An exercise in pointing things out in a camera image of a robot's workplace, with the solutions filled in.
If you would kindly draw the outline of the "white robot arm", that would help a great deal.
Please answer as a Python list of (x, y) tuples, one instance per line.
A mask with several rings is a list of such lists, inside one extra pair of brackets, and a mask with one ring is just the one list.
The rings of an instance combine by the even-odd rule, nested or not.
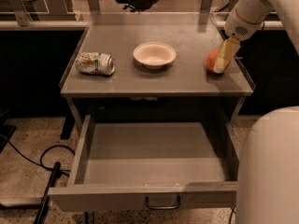
[[(240, 47), (276, 11), (299, 52), (299, 0), (238, 0), (228, 38), (208, 68), (222, 73)], [(239, 158), (235, 224), (299, 224), (299, 108), (280, 108), (251, 127)]]

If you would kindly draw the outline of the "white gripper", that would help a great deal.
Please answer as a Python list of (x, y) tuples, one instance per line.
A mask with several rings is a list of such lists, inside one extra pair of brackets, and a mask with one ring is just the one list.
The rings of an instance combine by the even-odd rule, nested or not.
[(224, 72), (230, 61), (240, 49), (240, 41), (250, 39), (260, 28), (261, 22), (246, 21), (241, 18), (234, 7), (224, 25), (225, 34), (229, 36), (219, 50), (214, 62), (213, 71), (216, 74)]

